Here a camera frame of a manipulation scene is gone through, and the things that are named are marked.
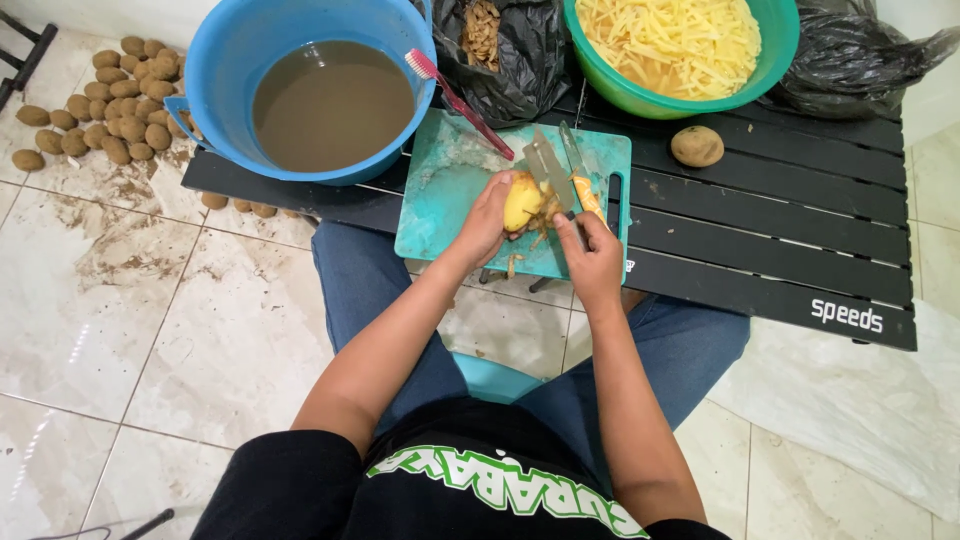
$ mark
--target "toothbrush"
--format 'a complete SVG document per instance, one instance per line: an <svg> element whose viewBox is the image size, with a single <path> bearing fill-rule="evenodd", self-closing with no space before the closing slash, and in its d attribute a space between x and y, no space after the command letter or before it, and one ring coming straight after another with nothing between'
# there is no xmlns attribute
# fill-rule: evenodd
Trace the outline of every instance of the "toothbrush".
<svg viewBox="0 0 960 540"><path fill-rule="evenodd" d="M430 59L426 57L418 49L410 49L410 52L403 55L403 59L410 64L410 67L413 68L414 72L420 76L421 79L429 80L436 79L440 86L444 88L444 95L446 96L447 101L450 102L450 105L456 109L460 114L462 114L473 127L477 129L478 132L483 134L484 137L497 149L500 151L500 154L503 154L503 157L507 160L514 160L514 151L507 146L506 142L503 142L503 139L497 136L496 133L490 129L486 123L484 123L483 118L479 114L473 111L467 102L457 97L457 94L453 93L453 90L450 88L450 85L444 80L444 76L440 74L440 71L437 71L437 66L433 64Z"/></svg>

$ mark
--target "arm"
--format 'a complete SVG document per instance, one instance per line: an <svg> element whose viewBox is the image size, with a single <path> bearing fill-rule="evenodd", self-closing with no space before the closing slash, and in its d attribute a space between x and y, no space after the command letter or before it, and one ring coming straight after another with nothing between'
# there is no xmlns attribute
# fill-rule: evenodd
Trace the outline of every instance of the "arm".
<svg viewBox="0 0 960 540"><path fill-rule="evenodd" d="M583 212L576 219L587 234L589 252L580 248L566 218L558 214L554 223L593 336L600 435L613 495L643 527L673 518L705 524L697 486L620 306L623 245L595 214Z"/></svg>
<svg viewBox="0 0 960 540"><path fill-rule="evenodd" d="M330 361L291 430L325 430L367 452L380 415L407 380L467 274L503 242L512 171L494 175L453 243Z"/></svg>

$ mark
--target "jeans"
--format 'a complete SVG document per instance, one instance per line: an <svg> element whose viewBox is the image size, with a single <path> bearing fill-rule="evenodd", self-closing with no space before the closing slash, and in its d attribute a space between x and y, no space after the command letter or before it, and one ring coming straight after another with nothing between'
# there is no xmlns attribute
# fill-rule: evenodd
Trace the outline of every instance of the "jeans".
<svg viewBox="0 0 960 540"><path fill-rule="evenodd" d="M394 253L391 235L323 221L312 247L324 290L326 331L339 353L410 286L410 275ZM627 320L647 379L674 430L740 357L750 337L748 317L655 294L648 294ZM467 395L463 374L434 331L374 435L421 405ZM555 431L598 478L607 476L592 358L514 405Z"/></svg>

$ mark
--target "dirty floor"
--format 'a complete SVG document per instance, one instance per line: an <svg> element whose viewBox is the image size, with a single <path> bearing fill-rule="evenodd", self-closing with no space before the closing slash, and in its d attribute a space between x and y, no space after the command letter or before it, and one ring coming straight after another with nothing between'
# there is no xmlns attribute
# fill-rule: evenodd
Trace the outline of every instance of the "dirty floor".
<svg viewBox="0 0 960 540"><path fill-rule="evenodd" d="M22 53L26 43L0 43ZM26 91L63 106L117 42L61 31ZM20 540L111 524L189 535L233 449L286 429L332 357L310 229L210 211L180 187L191 145L149 165L103 153L29 176L33 128L0 113L0 529ZM960 315L960 125L908 149L918 297ZM420 266L411 263L416 274ZM565 282L474 275L440 332L453 350L555 377L590 350ZM517 332L514 328L527 331ZM711 522L734 540L957 540L844 465L704 401L677 436Z"/></svg>

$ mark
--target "black t-shirt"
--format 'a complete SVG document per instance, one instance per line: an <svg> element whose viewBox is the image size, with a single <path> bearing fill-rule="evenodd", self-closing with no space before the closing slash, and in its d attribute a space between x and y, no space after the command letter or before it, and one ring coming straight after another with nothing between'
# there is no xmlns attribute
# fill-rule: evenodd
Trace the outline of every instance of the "black t-shirt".
<svg viewBox="0 0 960 540"><path fill-rule="evenodd" d="M366 459L320 430L269 433L230 460L192 538L654 538L721 540L696 522L645 530L520 407L426 405Z"/></svg>

